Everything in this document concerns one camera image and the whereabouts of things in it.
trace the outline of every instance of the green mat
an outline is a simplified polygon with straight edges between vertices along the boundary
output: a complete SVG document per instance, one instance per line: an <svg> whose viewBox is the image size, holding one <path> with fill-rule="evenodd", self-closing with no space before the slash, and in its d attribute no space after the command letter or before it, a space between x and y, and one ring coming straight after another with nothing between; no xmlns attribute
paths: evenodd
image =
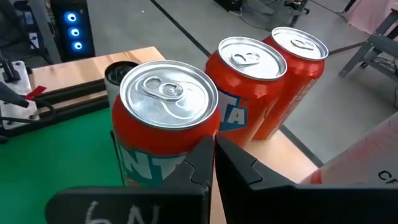
<svg viewBox="0 0 398 224"><path fill-rule="evenodd" d="M122 186L110 130L106 109L1 145L2 223L45 223L48 199L67 187Z"/></svg>

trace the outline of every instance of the gray floor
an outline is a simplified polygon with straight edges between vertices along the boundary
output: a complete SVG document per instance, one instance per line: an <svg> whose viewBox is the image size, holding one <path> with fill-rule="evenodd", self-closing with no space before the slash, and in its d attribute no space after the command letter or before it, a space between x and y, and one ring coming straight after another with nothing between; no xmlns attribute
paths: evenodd
<svg viewBox="0 0 398 224"><path fill-rule="evenodd" d="M335 50L364 41L367 34L348 25L333 11L349 0L309 2L310 14L296 28L307 31ZM208 51L226 37L241 35L263 39L268 32L245 24L213 0L157 0ZM249 0L249 4L258 4ZM205 55L149 0L89 0L96 51L99 55L155 46L171 60L203 68ZM339 70L355 50L327 59L321 79L285 125L326 162L357 141L396 110L392 106L396 84L372 68L355 70L342 79Z"/></svg>

